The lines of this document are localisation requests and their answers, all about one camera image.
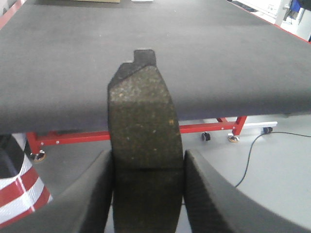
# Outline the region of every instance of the black cable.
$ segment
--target black cable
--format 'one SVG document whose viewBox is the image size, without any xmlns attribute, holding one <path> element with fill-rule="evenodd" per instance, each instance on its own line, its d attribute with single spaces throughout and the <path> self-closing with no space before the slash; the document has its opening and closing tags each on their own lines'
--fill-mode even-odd
<svg viewBox="0 0 311 233">
<path fill-rule="evenodd" d="M 298 133 L 289 133 L 289 132 L 270 132 L 270 133 L 263 133 L 263 134 L 257 136 L 257 137 L 255 138 L 255 140 L 252 142 L 251 148 L 250 148 L 250 150 L 249 150 L 248 158 L 247 158 L 247 164 L 246 164 L 246 168 L 245 168 L 244 175 L 243 175 L 242 179 L 240 180 L 240 182 L 239 182 L 237 185 L 235 185 L 235 187 L 238 187 L 238 186 L 243 182 L 243 180 L 245 179 L 245 176 L 246 176 L 246 173 L 247 173 L 247 170 L 248 170 L 249 160 L 250 160 L 250 158 L 251 158 L 251 152 L 252 152 L 254 143 L 257 141 L 258 138 L 260 138 L 260 137 L 262 137 L 262 136 L 264 136 L 264 135 L 267 135 L 267 134 L 272 134 L 272 133 L 282 133 L 282 134 L 289 134 L 289 135 L 300 136 L 300 137 L 311 137 L 311 136 L 308 136 L 308 135 L 303 135 L 303 134 L 298 134 Z"/>
</svg>

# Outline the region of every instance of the metal frame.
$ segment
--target metal frame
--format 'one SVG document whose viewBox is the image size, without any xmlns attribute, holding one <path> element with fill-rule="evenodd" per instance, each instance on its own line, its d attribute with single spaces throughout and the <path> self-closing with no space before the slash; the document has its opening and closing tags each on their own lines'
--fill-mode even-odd
<svg viewBox="0 0 311 233">
<path fill-rule="evenodd" d="M 228 121 L 225 117 L 217 118 L 217 123 L 204 123 L 194 125 L 181 125 L 181 133 L 198 133 L 205 131 L 232 130 L 235 136 L 240 135 L 247 116 L 239 116 L 236 121 Z M 42 146 L 52 146 L 61 144 L 73 144 L 81 142 L 94 142 L 110 140 L 108 131 L 92 133 L 66 133 L 58 134 L 55 131 L 49 132 L 45 136 L 37 133 L 26 133 L 32 153 L 38 154 Z"/>
</svg>

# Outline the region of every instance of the floor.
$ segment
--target floor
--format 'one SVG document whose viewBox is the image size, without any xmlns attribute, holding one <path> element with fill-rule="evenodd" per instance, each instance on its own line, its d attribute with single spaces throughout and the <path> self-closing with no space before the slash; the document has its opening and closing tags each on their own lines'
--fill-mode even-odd
<svg viewBox="0 0 311 233">
<path fill-rule="evenodd" d="M 247 123 L 277 121 L 274 132 L 284 131 L 311 135 L 310 115 L 250 116 Z M 181 122 L 180 124 L 202 123 Z M 242 178 L 253 140 L 262 129 L 245 129 L 239 143 L 230 143 L 229 131 L 211 132 L 211 141 L 201 140 L 200 133 L 183 134 L 184 150 L 198 150 L 226 178 L 236 185 Z M 238 187 L 253 200 L 271 211 L 311 229 L 311 138 L 288 134 L 270 134 L 253 146 L 245 180 Z M 47 158 L 35 168 L 54 198 L 57 198 L 110 142 L 90 142 L 43 148 Z M 106 233 L 113 233 L 110 211 Z M 184 205 L 177 233 L 189 233 Z"/>
</svg>

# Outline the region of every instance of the red and white barrier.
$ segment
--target red and white barrier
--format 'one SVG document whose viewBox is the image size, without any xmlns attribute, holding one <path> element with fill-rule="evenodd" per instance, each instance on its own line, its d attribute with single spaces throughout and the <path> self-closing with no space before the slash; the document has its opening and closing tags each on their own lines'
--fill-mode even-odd
<svg viewBox="0 0 311 233">
<path fill-rule="evenodd" d="M 18 175 L 0 179 L 0 229 L 35 212 L 52 200 L 27 156 Z"/>
</svg>

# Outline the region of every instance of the caster wheel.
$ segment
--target caster wheel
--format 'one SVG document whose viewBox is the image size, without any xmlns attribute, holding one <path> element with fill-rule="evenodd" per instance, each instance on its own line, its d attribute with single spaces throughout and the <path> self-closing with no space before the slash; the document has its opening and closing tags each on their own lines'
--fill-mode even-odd
<svg viewBox="0 0 311 233">
<path fill-rule="evenodd" d="M 271 133 L 272 131 L 273 131 L 272 127 L 265 127 L 265 128 L 263 128 L 263 132 L 264 133 Z"/>
<path fill-rule="evenodd" d="M 209 141 L 210 140 L 210 134 L 208 132 L 205 132 L 201 135 L 202 141 Z"/>
<path fill-rule="evenodd" d="M 30 154 L 30 158 L 35 162 L 35 163 L 38 163 L 38 162 L 41 162 L 42 160 L 44 160 L 46 157 L 46 154 L 43 150 L 41 150 L 39 152 L 39 154 L 33 154 L 31 153 Z"/>
<path fill-rule="evenodd" d="M 228 134 L 228 140 L 229 142 L 237 143 L 240 141 L 240 138 L 230 133 Z"/>
</svg>

